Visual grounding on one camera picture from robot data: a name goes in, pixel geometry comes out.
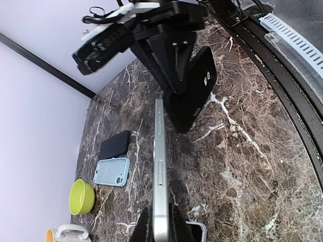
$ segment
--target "phone frame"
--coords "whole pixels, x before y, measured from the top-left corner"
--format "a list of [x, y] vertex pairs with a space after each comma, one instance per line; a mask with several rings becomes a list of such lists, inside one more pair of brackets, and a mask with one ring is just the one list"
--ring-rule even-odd
[[201, 239], [201, 242], [206, 242], [207, 229], [206, 229], [206, 226], [205, 226], [204, 223], [186, 221], [186, 224], [200, 226], [201, 229], [202, 229], [202, 239]]
[[164, 104], [155, 101], [155, 138], [153, 148], [153, 236], [155, 242], [169, 241], [169, 204], [166, 162]]

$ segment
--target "green bowl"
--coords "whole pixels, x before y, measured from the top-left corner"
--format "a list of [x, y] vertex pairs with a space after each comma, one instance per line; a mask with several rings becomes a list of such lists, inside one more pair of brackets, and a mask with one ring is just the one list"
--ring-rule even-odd
[[90, 184], [82, 179], [74, 182], [70, 193], [70, 211], [72, 215], [86, 214], [94, 206], [95, 194]]

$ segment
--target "white wall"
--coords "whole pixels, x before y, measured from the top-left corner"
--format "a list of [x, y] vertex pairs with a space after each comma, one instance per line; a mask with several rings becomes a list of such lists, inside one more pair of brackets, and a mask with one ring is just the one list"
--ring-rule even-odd
[[0, 43], [0, 231], [44, 241], [70, 222], [89, 99]]
[[81, 22], [91, 6], [108, 13], [116, 0], [0, 0], [0, 32], [51, 63], [62, 72], [98, 92], [135, 59], [131, 51], [119, 54], [97, 73], [82, 75], [72, 59], [81, 45], [82, 32], [95, 25]]

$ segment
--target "black curved rail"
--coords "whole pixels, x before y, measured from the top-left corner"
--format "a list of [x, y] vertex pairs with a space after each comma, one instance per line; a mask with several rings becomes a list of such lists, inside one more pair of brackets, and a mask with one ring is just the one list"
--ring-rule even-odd
[[230, 26], [227, 17], [211, 14], [235, 38], [268, 80], [310, 157], [323, 190], [323, 105], [305, 80], [265, 39], [268, 33], [252, 16], [245, 13], [241, 22]]

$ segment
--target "black mount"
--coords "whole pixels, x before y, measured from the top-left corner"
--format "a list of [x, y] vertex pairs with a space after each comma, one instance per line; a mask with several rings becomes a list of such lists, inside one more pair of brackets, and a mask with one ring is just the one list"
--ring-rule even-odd
[[204, 29], [206, 7], [172, 1], [141, 16], [132, 31], [132, 52], [164, 91], [167, 113], [186, 133], [206, 103], [217, 80], [211, 49], [204, 46], [192, 59], [196, 31]]

